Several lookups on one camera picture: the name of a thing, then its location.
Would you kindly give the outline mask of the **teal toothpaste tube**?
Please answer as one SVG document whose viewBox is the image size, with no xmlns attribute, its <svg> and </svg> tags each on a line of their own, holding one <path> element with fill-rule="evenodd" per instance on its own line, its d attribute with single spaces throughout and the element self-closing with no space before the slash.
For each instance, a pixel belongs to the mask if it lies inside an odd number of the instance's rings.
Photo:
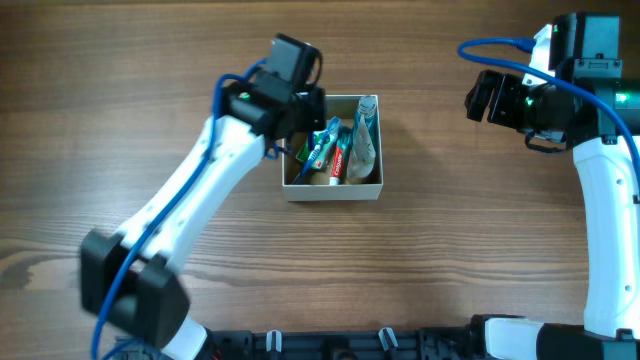
<svg viewBox="0 0 640 360">
<path fill-rule="evenodd" d="M 343 127 L 339 131 L 336 147 L 334 150 L 333 165 L 329 177 L 330 186 L 339 185 L 341 182 L 346 153 L 351 144 L 352 133 L 353 130 L 347 127 Z"/>
</svg>

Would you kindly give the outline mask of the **blue mouthwash bottle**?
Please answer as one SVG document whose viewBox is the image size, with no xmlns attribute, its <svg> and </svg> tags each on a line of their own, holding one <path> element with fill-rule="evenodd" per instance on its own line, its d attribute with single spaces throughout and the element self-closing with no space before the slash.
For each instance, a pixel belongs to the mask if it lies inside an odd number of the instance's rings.
<svg viewBox="0 0 640 360">
<path fill-rule="evenodd" d="M 353 132 L 357 133 L 360 127 L 360 118 L 364 117 L 364 122 L 371 137 L 374 149 L 378 147 L 378 100 L 374 95 L 362 96 L 356 106 L 354 115 Z"/>
</svg>

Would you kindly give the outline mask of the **white lotion tube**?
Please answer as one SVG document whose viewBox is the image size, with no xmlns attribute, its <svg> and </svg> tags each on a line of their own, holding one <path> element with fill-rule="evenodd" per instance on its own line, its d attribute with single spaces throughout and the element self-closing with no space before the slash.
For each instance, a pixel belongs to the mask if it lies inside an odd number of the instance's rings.
<svg viewBox="0 0 640 360">
<path fill-rule="evenodd" d="M 376 150 L 364 115 L 357 115 L 352 134 L 352 145 L 347 165 L 347 179 L 350 183 L 363 183 L 372 173 Z"/>
</svg>

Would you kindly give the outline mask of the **blue white toothbrush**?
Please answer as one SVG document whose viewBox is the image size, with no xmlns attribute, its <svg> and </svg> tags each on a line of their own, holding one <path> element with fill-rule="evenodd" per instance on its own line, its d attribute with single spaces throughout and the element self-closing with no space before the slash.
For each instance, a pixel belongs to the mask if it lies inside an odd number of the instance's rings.
<svg viewBox="0 0 640 360">
<path fill-rule="evenodd" d="M 324 133 L 324 136 L 327 136 L 329 133 L 336 133 L 337 137 L 338 137 L 338 133 L 339 133 L 340 127 L 341 127 L 341 119 L 338 118 L 338 117 L 333 117 L 328 122 L 328 125 L 327 125 L 326 129 L 323 130 L 322 132 Z M 308 139 L 305 140 L 308 143 L 308 147 L 311 150 L 311 154 L 309 155 L 308 161 L 306 162 L 305 165 L 302 165 L 300 163 L 301 170 L 300 170 L 299 174 L 293 180 L 293 183 L 296 184 L 296 185 L 302 184 L 308 175 L 311 175 L 314 172 L 320 172 L 320 171 L 312 170 L 310 168 L 310 165 L 313 163 L 314 159 L 317 157 L 318 153 L 320 152 L 320 148 L 321 148 L 321 144 L 320 143 L 318 143 L 318 144 L 314 143 L 313 133 L 312 133 L 311 146 L 310 146 L 309 140 Z"/>
</svg>

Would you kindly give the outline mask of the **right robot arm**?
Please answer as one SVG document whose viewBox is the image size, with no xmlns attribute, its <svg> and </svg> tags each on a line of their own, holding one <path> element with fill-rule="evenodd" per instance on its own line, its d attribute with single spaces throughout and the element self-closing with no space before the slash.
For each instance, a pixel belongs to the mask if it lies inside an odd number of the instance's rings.
<svg viewBox="0 0 640 360">
<path fill-rule="evenodd" d="M 582 325 L 477 315 L 468 358 L 639 355 L 639 84 L 622 75 L 619 30 L 615 14 L 560 15 L 533 38 L 508 40 L 528 64 L 485 58 L 466 96 L 469 119 L 516 130 L 530 150 L 572 154 L 589 266 Z"/>
</svg>

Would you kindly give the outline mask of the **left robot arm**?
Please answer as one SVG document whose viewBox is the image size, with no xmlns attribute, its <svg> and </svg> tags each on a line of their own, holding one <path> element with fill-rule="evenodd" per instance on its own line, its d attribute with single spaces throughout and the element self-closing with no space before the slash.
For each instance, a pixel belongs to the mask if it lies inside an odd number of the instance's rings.
<svg viewBox="0 0 640 360">
<path fill-rule="evenodd" d="M 189 315 L 179 275 L 200 233 L 242 178 L 278 142 L 326 126 L 323 56 L 279 33 L 269 55 L 244 74 L 224 74 L 210 117 L 175 172 L 111 235 L 90 231 L 79 247 L 80 298 L 96 315 L 89 355 L 101 358 L 106 324 L 171 359 L 219 359 L 206 327 Z"/>
</svg>

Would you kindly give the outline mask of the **green soap packet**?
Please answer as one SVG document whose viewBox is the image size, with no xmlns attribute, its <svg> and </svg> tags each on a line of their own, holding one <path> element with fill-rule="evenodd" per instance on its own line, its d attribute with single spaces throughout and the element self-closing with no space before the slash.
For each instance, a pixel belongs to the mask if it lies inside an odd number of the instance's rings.
<svg viewBox="0 0 640 360">
<path fill-rule="evenodd" d="M 317 157 L 314 159 L 313 163 L 310 165 L 312 170 L 316 171 L 324 171 L 327 166 L 327 157 L 331 153 L 334 148 L 334 145 L 337 141 L 336 133 L 329 133 L 327 136 L 324 136 L 322 131 L 316 131 L 313 133 L 314 143 L 321 144 L 320 152 Z M 311 154 L 311 150 L 308 147 L 307 141 L 304 141 L 303 146 L 296 154 L 296 160 L 305 165 L 308 161 L 309 155 Z"/>
</svg>

